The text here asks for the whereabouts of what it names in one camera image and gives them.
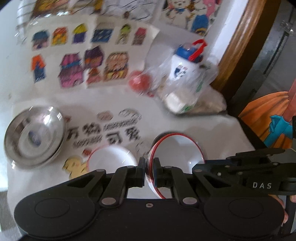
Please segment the red-rimmed bowl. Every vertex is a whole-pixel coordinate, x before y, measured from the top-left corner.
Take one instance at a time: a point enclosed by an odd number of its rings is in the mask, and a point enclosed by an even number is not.
[[[168,188],[154,186],[153,159],[158,157],[161,166],[179,167],[184,173],[192,173],[192,168],[198,163],[204,163],[203,153],[198,144],[183,133],[169,133],[158,140],[148,154],[147,175],[151,190],[162,199],[171,198]]]

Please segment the stainless steel plate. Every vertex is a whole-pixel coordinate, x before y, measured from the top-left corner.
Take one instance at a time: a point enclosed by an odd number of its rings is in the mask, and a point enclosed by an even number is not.
[[[21,168],[52,160],[65,137],[66,123],[54,107],[31,107],[15,117],[4,138],[6,155]]]

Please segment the wooden door frame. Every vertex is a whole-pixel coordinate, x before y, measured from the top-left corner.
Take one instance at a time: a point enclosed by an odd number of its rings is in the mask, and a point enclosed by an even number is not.
[[[249,0],[223,55],[212,87],[229,101],[252,68],[274,23],[281,0]]]

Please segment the pink house drawing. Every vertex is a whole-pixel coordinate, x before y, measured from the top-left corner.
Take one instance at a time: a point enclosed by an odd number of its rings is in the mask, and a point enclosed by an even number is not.
[[[84,69],[80,65],[80,60],[78,53],[66,54],[63,57],[59,73],[62,88],[71,88],[83,83]]]

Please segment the red fruit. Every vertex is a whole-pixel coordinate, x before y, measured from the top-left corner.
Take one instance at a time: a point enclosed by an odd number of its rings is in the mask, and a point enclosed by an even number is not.
[[[147,92],[151,85],[150,75],[142,73],[142,71],[135,70],[129,76],[128,85],[137,93]]]

